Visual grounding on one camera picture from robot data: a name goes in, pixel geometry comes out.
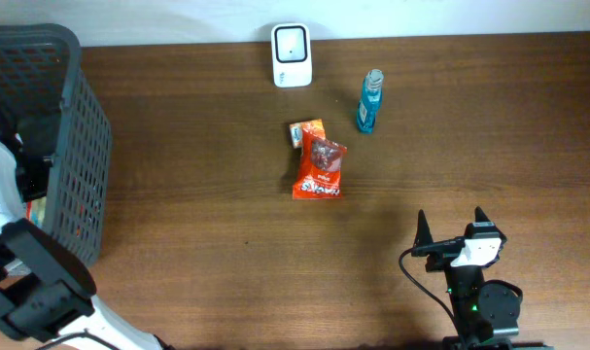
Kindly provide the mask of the red snack bag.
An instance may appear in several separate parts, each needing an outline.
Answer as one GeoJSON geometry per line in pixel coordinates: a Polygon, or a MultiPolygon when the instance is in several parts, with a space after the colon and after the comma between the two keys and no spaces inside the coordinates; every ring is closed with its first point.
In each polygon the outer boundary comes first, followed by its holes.
{"type": "Polygon", "coordinates": [[[345,146],[304,130],[293,199],[340,198],[341,165],[346,154],[345,146]]]}

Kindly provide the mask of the small orange candy packet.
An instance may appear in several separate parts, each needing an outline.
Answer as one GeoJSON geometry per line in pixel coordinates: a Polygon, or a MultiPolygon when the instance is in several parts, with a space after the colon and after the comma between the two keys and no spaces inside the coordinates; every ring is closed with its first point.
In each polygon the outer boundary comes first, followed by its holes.
{"type": "Polygon", "coordinates": [[[303,131],[308,130],[312,134],[326,138],[325,128],[323,121],[320,119],[307,121],[307,122],[296,122],[289,125],[289,131],[292,139],[292,144],[295,149],[302,147],[303,142],[303,131]]]}

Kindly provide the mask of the blue mouthwash bottle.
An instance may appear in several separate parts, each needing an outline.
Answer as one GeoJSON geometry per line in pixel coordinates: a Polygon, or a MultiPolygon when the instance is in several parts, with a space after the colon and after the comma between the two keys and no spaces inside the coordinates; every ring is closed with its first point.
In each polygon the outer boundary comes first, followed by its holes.
{"type": "Polygon", "coordinates": [[[382,105],[384,74],[379,69],[370,70],[363,80],[362,93],[356,116],[362,133],[371,133],[382,105]]]}

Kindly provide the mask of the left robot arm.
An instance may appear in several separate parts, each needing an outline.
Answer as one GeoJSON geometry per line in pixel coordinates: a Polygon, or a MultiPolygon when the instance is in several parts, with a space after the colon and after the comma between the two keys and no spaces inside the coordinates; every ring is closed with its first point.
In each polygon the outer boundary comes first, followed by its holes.
{"type": "Polygon", "coordinates": [[[0,331],[43,348],[166,349],[97,295],[83,263],[27,218],[46,196],[51,163],[24,150],[17,119],[0,104],[0,331]]]}

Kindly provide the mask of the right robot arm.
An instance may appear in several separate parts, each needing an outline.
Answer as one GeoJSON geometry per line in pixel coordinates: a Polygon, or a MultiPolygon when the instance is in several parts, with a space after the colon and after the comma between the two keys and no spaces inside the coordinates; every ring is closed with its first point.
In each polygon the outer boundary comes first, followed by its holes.
{"type": "Polygon", "coordinates": [[[485,280],[483,274],[500,259],[505,243],[506,236],[479,207],[463,235],[437,242],[425,213],[418,213],[411,255],[427,259],[427,272],[445,275],[457,331],[443,339],[445,349],[509,349],[508,340],[518,335],[523,292],[501,280],[485,280]]]}

